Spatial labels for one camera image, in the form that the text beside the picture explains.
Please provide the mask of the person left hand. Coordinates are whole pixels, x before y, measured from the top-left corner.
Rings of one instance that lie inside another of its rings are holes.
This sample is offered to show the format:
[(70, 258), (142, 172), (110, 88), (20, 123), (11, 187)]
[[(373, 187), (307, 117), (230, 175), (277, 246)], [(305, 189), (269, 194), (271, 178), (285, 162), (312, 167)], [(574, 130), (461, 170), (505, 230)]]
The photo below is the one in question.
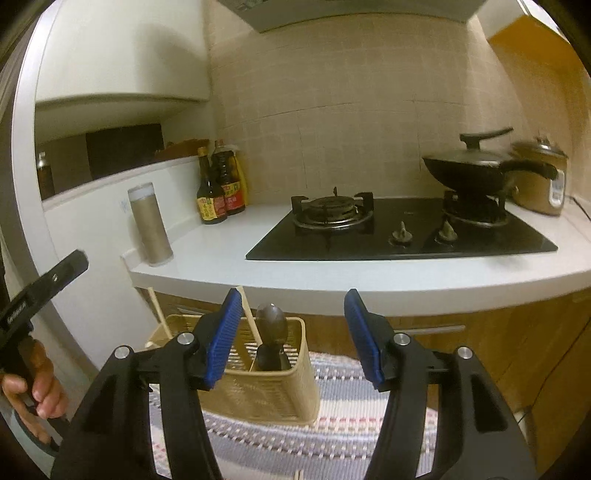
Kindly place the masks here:
[(2, 392), (28, 431), (41, 443), (49, 445), (51, 436), (40, 420), (62, 417), (68, 407), (68, 396), (40, 341), (31, 340), (20, 346), (19, 351), (27, 356), (25, 363), (32, 375), (32, 386), (22, 376), (5, 373), (1, 377)]

